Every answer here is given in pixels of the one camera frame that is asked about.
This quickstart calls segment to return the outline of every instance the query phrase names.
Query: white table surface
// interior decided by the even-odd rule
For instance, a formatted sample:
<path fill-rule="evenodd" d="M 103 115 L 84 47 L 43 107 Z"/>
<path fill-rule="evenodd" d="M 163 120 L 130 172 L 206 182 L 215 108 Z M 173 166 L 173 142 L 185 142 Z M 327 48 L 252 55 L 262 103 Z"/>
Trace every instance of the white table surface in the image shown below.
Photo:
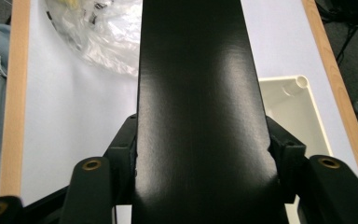
<path fill-rule="evenodd" d="M 259 77 L 306 76 L 332 152 L 358 175 L 337 104 L 300 0 L 241 0 Z M 137 77 L 84 64 L 31 1 L 21 197 L 32 203 L 69 184 L 73 167 L 107 149 L 136 112 Z"/>

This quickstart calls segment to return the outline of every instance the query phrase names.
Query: white desk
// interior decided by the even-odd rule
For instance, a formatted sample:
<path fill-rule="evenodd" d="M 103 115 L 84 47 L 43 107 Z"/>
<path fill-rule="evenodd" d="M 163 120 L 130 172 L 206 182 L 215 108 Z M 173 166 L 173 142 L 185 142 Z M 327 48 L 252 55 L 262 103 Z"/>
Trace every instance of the white desk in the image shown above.
<path fill-rule="evenodd" d="M 313 0 L 304 4 L 306 10 L 298 0 L 242 0 L 255 67 L 260 77 L 309 79 L 334 156 L 358 174 L 358 124 L 337 65 L 321 51 L 331 51 L 320 43 L 322 24 L 309 23 L 319 19 Z M 0 193 L 26 204 L 66 186 L 75 164 L 102 155 L 136 110 L 137 78 L 77 65 L 42 6 L 15 0 L 12 18 Z"/>

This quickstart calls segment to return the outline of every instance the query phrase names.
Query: wooden frame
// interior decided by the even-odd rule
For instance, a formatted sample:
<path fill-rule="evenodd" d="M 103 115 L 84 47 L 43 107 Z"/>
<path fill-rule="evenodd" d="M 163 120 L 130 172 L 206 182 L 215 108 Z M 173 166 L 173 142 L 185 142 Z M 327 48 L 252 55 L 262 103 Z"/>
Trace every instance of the wooden frame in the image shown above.
<path fill-rule="evenodd" d="M 358 122 L 314 0 L 303 0 L 325 72 L 358 164 Z M 14 0 L 2 145 L 0 195 L 21 194 L 30 0 Z"/>
<path fill-rule="evenodd" d="M 303 5 L 358 166 L 358 121 L 350 97 L 339 72 L 315 1 L 303 0 Z"/>
<path fill-rule="evenodd" d="M 28 70 L 30 0 L 14 0 L 7 69 L 0 195 L 21 193 L 22 148 Z"/>

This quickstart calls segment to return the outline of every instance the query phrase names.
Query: wooden edge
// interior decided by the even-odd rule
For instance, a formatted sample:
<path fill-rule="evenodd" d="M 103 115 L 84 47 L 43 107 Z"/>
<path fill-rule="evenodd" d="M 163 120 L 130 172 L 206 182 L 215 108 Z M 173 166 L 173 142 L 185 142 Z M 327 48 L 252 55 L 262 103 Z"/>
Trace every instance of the wooden edge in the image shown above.
<path fill-rule="evenodd" d="M 330 82 L 331 89 L 337 102 L 338 110 L 351 143 L 354 158 L 358 165 L 358 121 L 351 105 L 350 97 L 339 72 L 336 58 L 328 41 L 324 25 L 314 0 L 302 0 L 307 14 L 310 29 L 316 41 L 324 64 L 324 70 Z"/>
<path fill-rule="evenodd" d="M 0 196 L 21 193 L 30 0 L 14 0 L 7 69 Z"/>

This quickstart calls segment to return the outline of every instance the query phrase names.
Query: black cable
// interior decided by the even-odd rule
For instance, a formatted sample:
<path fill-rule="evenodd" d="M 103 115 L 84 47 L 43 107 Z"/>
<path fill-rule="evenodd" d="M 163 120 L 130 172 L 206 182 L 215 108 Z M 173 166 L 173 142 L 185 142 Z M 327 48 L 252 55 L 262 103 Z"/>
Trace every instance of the black cable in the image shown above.
<path fill-rule="evenodd" d="M 334 19 L 334 15 L 330 13 L 328 10 L 324 9 L 319 3 L 316 3 L 316 7 L 318 8 L 319 14 L 323 17 L 326 17 L 328 20 Z"/>
<path fill-rule="evenodd" d="M 332 22 L 332 21 L 328 21 L 328 20 L 325 20 L 325 19 L 322 18 L 322 22 L 323 22 L 324 24 L 328 24 L 328 23 L 330 23 L 330 22 Z"/>
<path fill-rule="evenodd" d="M 344 51 L 347 48 L 348 44 L 351 42 L 351 39 L 353 38 L 353 36 L 356 34 L 357 30 L 358 30 L 358 26 L 350 26 L 348 28 L 347 39 L 345 40 L 344 44 L 342 45 L 341 50 L 339 51 L 339 53 L 336 57 L 336 61 L 337 61 L 338 65 L 340 65 L 342 63 L 342 61 L 344 60 Z"/>

